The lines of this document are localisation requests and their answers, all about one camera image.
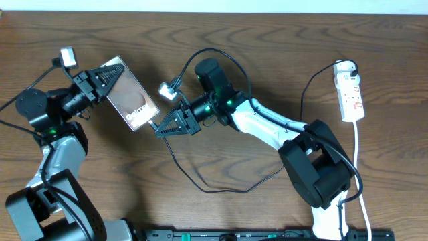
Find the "Galaxy S25 Ultra smartphone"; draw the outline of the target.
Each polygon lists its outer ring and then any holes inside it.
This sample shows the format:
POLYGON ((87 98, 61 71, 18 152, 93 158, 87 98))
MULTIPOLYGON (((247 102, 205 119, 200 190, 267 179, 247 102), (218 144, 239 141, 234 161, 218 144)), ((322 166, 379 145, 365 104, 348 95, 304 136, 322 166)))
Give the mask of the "Galaxy S25 Ultra smartphone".
POLYGON ((157 116, 160 110, 120 56, 108 60, 102 64, 102 67, 115 64, 122 64, 124 71, 109 92, 107 99, 130 129, 137 131, 157 116))

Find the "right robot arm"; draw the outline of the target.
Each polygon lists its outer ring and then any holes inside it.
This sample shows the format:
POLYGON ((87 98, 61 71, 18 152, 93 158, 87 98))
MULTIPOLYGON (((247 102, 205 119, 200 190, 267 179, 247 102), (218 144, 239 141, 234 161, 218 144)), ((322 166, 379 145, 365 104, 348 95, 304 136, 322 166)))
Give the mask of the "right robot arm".
POLYGON ((235 90, 215 58, 195 66, 203 94, 192 102, 178 101, 159 126, 156 136, 194 135, 201 122, 215 117, 222 125, 253 135, 274 148, 294 189, 311 206, 315 237, 345 240, 349 227, 344 206, 362 194, 347 195, 350 181, 362 179, 330 127, 288 119, 264 107, 250 93, 235 90))

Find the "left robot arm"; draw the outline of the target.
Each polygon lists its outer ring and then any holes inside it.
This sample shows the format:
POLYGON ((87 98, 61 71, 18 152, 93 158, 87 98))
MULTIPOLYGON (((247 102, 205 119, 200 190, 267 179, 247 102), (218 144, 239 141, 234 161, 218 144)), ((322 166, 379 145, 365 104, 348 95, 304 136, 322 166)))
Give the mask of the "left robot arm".
POLYGON ((68 88, 29 86, 12 98, 43 153, 35 177, 5 203, 22 240, 135 239, 125 219, 104 220, 78 183, 88 140, 72 120, 105 100, 123 72, 123 64, 85 70, 70 78, 68 88))

